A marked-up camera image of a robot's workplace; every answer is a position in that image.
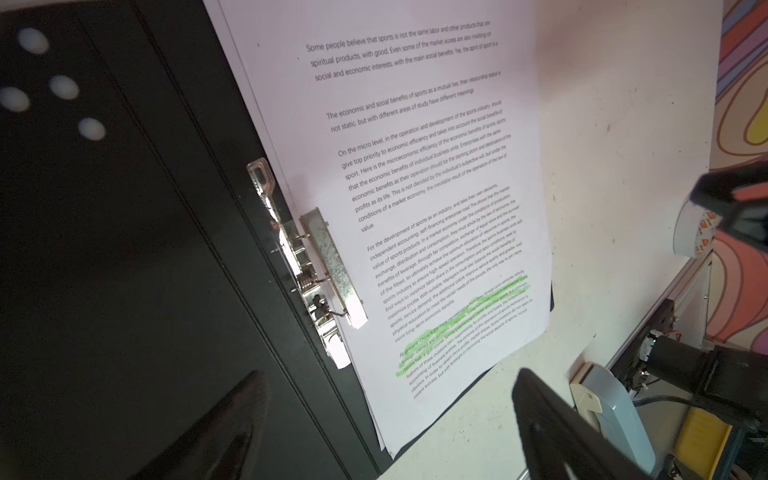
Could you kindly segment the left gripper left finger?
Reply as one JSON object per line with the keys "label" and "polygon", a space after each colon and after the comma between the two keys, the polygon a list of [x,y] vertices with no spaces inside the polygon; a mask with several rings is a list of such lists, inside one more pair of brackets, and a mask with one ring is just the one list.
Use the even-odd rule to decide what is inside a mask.
{"label": "left gripper left finger", "polygon": [[134,479],[250,479],[271,391],[264,372],[246,375]]}

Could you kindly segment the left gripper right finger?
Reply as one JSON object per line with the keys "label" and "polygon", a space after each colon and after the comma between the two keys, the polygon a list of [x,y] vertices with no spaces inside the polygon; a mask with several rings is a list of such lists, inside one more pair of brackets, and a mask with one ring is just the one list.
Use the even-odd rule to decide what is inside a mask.
{"label": "left gripper right finger", "polygon": [[641,480],[649,477],[532,370],[519,371],[512,402],[532,479]]}

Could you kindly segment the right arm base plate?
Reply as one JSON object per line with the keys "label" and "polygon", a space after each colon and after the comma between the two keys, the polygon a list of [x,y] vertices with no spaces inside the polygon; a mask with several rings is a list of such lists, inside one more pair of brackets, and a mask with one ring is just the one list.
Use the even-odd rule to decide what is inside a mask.
{"label": "right arm base plate", "polygon": [[650,350],[659,337],[674,330],[675,323],[674,301],[665,299],[619,349],[609,370],[627,391],[636,391],[645,384]]}

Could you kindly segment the blue file folder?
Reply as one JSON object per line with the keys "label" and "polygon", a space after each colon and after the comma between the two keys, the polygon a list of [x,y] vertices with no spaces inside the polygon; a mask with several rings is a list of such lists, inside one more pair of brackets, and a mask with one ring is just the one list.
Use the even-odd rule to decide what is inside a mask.
{"label": "blue file folder", "polygon": [[254,370],[250,479],[375,479],[499,363],[388,453],[207,2],[1,6],[5,479],[134,479]]}

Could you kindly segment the stack of printed papers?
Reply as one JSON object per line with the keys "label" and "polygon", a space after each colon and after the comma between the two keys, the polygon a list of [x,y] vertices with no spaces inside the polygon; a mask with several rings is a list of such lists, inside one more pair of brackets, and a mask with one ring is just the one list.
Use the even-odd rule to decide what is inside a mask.
{"label": "stack of printed papers", "polygon": [[548,327],[532,1],[209,1],[389,454]]}

